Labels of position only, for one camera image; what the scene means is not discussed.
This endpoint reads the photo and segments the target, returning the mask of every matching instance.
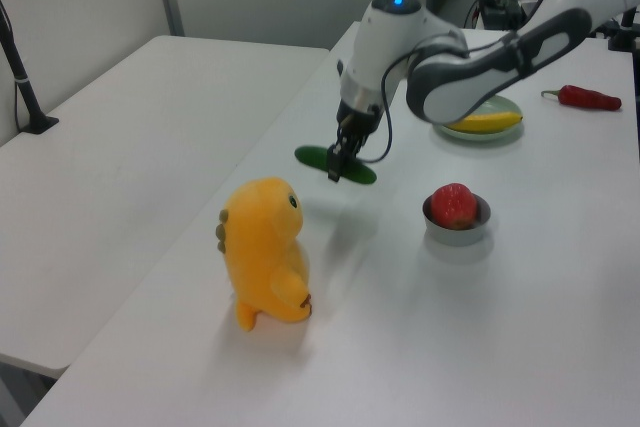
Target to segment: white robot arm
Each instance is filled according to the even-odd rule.
[[[402,78],[407,104],[434,124],[455,122],[486,99],[577,47],[596,27],[640,0],[541,0],[527,24],[469,50],[460,29],[418,0],[374,0],[341,74],[338,140],[328,150],[337,181],[373,133]]]

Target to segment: metal bowl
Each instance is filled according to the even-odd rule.
[[[475,244],[482,239],[487,231],[487,222],[489,222],[491,218],[491,207],[489,207],[489,204],[479,195],[473,194],[473,196],[478,202],[476,221],[470,228],[464,230],[445,229],[436,224],[431,216],[431,196],[427,197],[427,200],[422,204],[422,213],[424,214],[424,220],[427,224],[427,232],[429,232],[431,237],[442,244],[454,247]]]

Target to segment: stuffed dinosaur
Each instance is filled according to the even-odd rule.
[[[236,292],[236,318],[246,331],[265,312],[284,322],[311,315],[309,273],[296,236],[302,206],[284,180],[269,177],[239,187],[220,212],[216,229]]]

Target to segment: white tabletop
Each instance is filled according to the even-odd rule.
[[[392,105],[376,184],[296,162],[334,140],[336,54],[204,206],[24,424],[74,426],[629,426],[640,418],[640,177],[631,59],[588,40],[504,95],[511,143],[451,141]],[[495,32],[467,31],[470,44]],[[620,112],[543,100],[582,84]],[[385,145],[385,129],[363,155]],[[248,179],[296,189],[313,315],[236,324],[218,211]],[[421,204],[463,182],[493,208],[465,248],[425,236]]]
[[[0,361],[59,376],[327,55],[158,37],[0,149]]]

